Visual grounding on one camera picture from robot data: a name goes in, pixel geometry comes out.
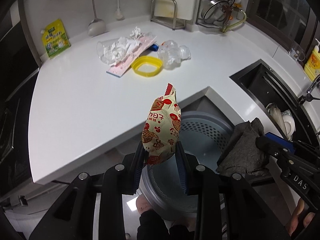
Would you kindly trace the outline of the right hand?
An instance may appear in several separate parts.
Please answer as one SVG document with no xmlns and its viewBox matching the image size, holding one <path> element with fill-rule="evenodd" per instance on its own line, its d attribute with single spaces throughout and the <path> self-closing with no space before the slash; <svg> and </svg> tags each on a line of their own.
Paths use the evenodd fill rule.
<svg viewBox="0 0 320 240">
<path fill-rule="evenodd" d="M 305 212 L 305 202 L 300 198 L 290 220 L 285 226 L 290 236 L 292 236 L 299 225 L 303 224 L 304 228 L 306 228 L 315 216 L 314 212 L 307 213 L 306 215 Z"/>
</svg>

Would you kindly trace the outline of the left hand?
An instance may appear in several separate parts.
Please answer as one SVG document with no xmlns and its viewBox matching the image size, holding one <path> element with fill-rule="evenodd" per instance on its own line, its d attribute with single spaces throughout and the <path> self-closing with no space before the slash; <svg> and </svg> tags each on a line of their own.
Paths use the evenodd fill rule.
<svg viewBox="0 0 320 240">
<path fill-rule="evenodd" d="M 150 203 L 148 202 L 146 197 L 142 194 L 138 196 L 138 198 L 136 199 L 136 208 L 140 215 L 143 214 L 145 211 L 152 210 Z"/>
</svg>

